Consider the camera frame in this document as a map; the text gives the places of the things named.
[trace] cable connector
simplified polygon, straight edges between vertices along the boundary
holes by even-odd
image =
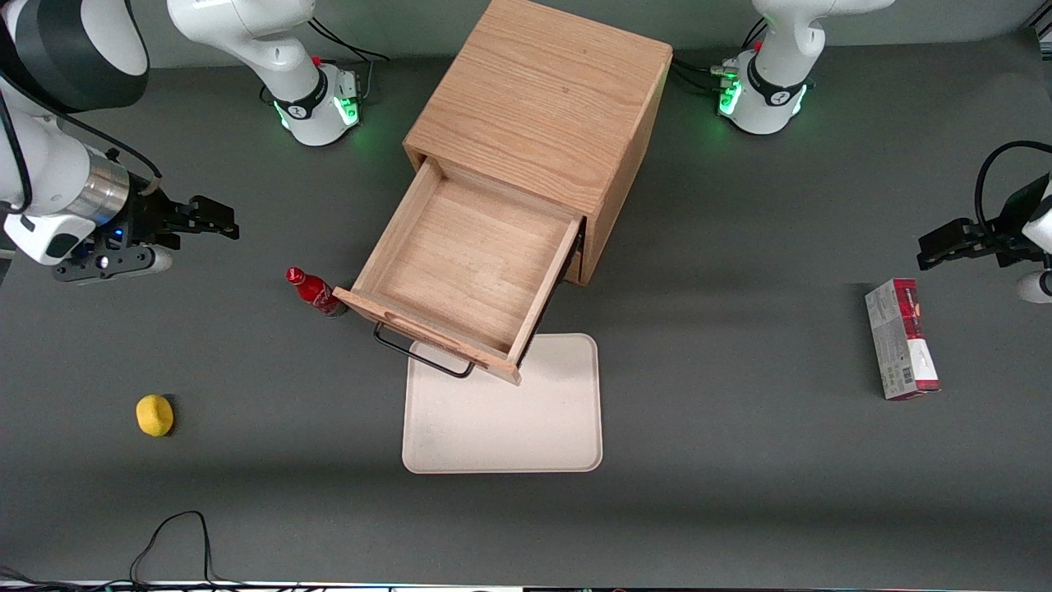
[[[709,74],[721,78],[737,80],[737,68],[729,65],[714,65],[709,68]]]

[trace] white tray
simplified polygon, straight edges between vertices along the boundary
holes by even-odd
[[[416,354],[463,362],[423,344]],[[514,387],[482,370],[453,379],[409,361],[402,463],[413,473],[587,472],[603,460],[599,355],[582,333],[537,335]]]

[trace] drawer handle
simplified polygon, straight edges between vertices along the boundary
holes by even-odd
[[[379,342],[382,346],[386,346],[386,347],[394,350],[396,352],[399,352],[399,353],[405,354],[406,356],[409,356],[410,359],[419,362],[420,364],[429,366],[429,367],[433,368],[434,370],[438,370],[439,372],[443,372],[445,374],[448,374],[449,376],[452,376],[453,379],[467,379],[467,375],[471,374],[471,371],[474,370],[474,363],[473,362],[468,363],[467,368],[464,369],[464,372],[456,372],[456,371],[449,370],[448,368],[442,366],[441,364],[439,364],[437,362],[432,362],[432,361],[429,361],[429,360],[425,359],[424,356],[414,354],[414,353],[410,352],[409,350],[406,350],[402,346],[399,346],[398,344],[392,344],[391,342],[388,342],[387,340],[384,340],[380,335],[380,332],[383,330],[383,328],[384,328],[384,324],[383,323],[377,323],[377,327],[372,330],[372,336],[376,338],[377,342]]]

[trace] green led light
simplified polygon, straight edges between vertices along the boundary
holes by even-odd
[[[742,83],[734,81],[728,88],[725,88],[723,96],[720,97],[720,110],[724,115],[730,115],[734,113],[734,107],[737,106],[737,98],[742,96]]]
[[[800,89],[800,98],[796,99],[796,106],[792,107],[793,115],[800,113],[800,103],[804,102],[804,95],[806,94],[807,94],[807,84],[804,84],[804,87]]]
[[[343,118],[343,122],[346,123],[348,127],[358,123],[357,100],[332,97],[332,104],[336,105],[337,110],[340,111],[340,117]]]
[[[288,129],[288,121],[285,121],[285,114],[281,111],[281,107],[278,106],[278,101],[274,102],[274,108],[278,111],[278,117],[281,118],[281,126]]]

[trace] open drawer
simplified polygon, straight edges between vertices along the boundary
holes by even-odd
[[[377,324],[519,385],[519,365],[580,247],[582,216],[426,159],[372,254],[333,293]]]

